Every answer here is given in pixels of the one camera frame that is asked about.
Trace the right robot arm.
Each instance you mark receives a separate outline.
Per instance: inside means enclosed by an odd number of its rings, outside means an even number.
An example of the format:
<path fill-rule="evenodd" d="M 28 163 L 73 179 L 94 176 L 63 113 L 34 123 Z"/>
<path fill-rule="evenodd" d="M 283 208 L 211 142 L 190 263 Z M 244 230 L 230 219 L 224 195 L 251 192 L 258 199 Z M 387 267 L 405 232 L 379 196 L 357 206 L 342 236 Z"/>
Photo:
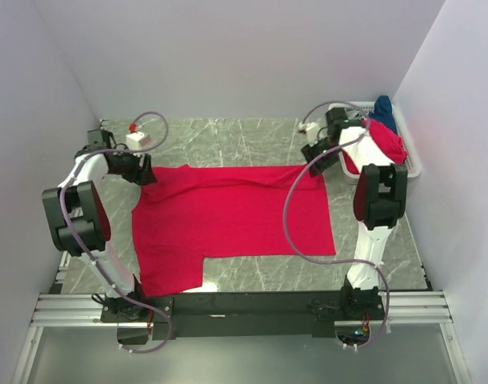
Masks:
<path fill-rule="evenodd" d="M 387 240 L 405 213 L 408 169 L 384 154 L 372 139 L 371 120 L 365 110 L 348 102 L 326 105 L 326 126 L 316 122 L 300 125 L 307 139 L 302 153 L 311 177 L 343 155 L 358 170 L 353 200 L 358 237 L 339 299 L 342 315 L 356 319 L 367 310 L 382 308 L 380 265 Z"/>

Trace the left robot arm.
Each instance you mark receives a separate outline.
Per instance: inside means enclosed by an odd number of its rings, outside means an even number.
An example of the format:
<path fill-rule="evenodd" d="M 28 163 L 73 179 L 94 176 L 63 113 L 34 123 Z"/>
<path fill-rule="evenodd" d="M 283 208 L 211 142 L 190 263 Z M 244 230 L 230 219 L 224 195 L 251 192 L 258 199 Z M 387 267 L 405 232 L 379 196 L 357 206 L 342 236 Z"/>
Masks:
<path fill-rule="evenodd" d="M 111 228 L 96 184 L 106 175 L 119 175 L 138 186 L 156 183 L 149 154 L 130 153 L 111 132 L 90 130 L 88 144 L 75 155 L 74 167 L 55 188 L 42 192 L 42 204 L 55 247 L 78 258 L 101 282 L 104 296 L 91 298 L 120 320 L 153 317 L 141 284 L 116 255 Z"/>

